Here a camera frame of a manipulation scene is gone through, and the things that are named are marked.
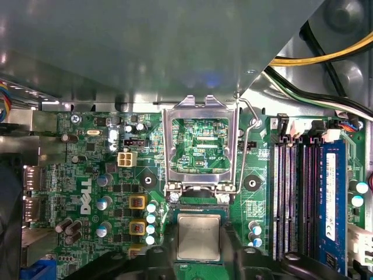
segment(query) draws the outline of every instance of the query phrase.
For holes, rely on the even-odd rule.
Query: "wire bundle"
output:
[[[0,123],[1,123],[9,115],[9,112],[12,108],[12,101],[10,100],[10,94],[9,94],[8,88],[3,83],[0,83],[0,92],[3,95],[4,107],[5,107],[5,110],[2,110],[0,113]]]
[[[341,50],[338,52],[334,52],[331,54],[320,55],[318,57],[310,57],[310,58],[288,58],[288,57],[276,57],[270,63],[271,66],[279,66],[279,67],[290,67],[290,66],[304,66],[304,65],[311,65],[316,63],[322,62],[335,62],[338,60],[346,59],[351,55],[359,54],[363,51],[367,51],[369,48],[373,46],[373,32],[371,32],[367,37],[363,38],[355,45],[352,45],[345,50]]]
[[[280,93],[289,99],[352,113],[366,120],[373,121],[373,111],[353,100],[339,96],[322,95],[301,90],[282,77],[272,67],[267,67],[263,74]]]

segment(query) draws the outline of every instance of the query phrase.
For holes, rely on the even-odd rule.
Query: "white connector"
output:
[[[372,265],[373,233],[349,223],[347,225],[347,239],[350,260],[356,260],[361,265]]]
[[[119,167],[134,167],[137,165],[138,153],[127,152],[118,153],[118,166]]]

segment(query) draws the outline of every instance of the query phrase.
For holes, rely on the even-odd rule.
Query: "cable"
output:
[[[273,78],[275,81],[279,82],[281,85],[283,85],[285,88],[288,88],[290,91],[295,93],[297,96],[303,97],[305,99],[311,99],[316,101],[323,101],[323,102],[334,102],[341,104],[342,106],[352,107],[353,109],[356,109],[357,111],[361,111],[364,114],[368,115],[369,117],[373,117],[373,111],[371,111],[369,108],[353,101],[350,99],[346,99],[344,97],[339,96],[330,96],[325,94],[316,94],[311,92],[306,92],[304,90],[301,90],[294,86],[292,83],[290,83],[287,79],[282,77],[279,73],[277,73],[272,67],[267,67],[264,70],[271,78]]]
[[[311,65],[316,64],[319,62],[324,62],[327,60],[331,60],[333,58],[339,58],[343,55],[350,54],[354,51],[357,51],[367,45],[369,45],[371,42],[373,42],[373,32],[371,32],[367,37],[363,38],[359,42],[357,42],[355,45],[352,45],[344,50],[334,52],[327,55],[321,55],[319,57],[311,57],[311,58],[295,58],[295,59],[278,59],[275,58],[270,65],[271,66],[281,66],[281,67],[287,67],[287,66],[303,66],[303,65]]]
[[[314,33],[312,32],[312,29],[309,25],[309,21],[307,20],[303,27],[301,28],[301,34],[303,36],[303,40],[306,42],[307,46],[311,49],[311,51],[314,53],[314,56],[319,55],[326,55],[322,47],[320,46],[319,42],[317,41]],[[340,82],[340,79],[337,75],[336,70],[334,69],[331,62],[325,61],[322,64],[325,71],[328,73],[330,79],[332,80],[332,83],[334,85],[334,88],[336,89],[337,93],[341,97],[347,97],[346,91],[344,90],[342,83]]]
[[[8,88],[2,83],[0,83],[0,92],[3,95],[4,107],[5,107],[5,109],[2,110],[0,113],[0,123],[1,123],[9,115],[9,112],[12,109],[12,101],[10,100],[10,94],[9,94]]]

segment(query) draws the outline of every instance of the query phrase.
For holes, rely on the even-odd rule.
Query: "metal panel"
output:
[[[323,0],[2,0],[4,78],[64,101],[246,89]]]

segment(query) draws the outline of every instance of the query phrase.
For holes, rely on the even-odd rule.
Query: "yellow wire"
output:
[[[315,63],[324,62],[326,60],[330,60],[333,58],[338,58],[343,55],[352,53],[353,51],[359,50],[369,43],[373,42],[373,32],[371,32],[367,37],[363,38],[355,45],[348,47],[344,50],[334,52],[332,54],[321,55],[319,57],[311,57],[311,58],[299,58],[299,59],[285,59],[285,58],[275,58],[270,63],[271,66],[279,66],[279,67],[287,67],[287,66],[303,66],[303,65],[311,65]]]

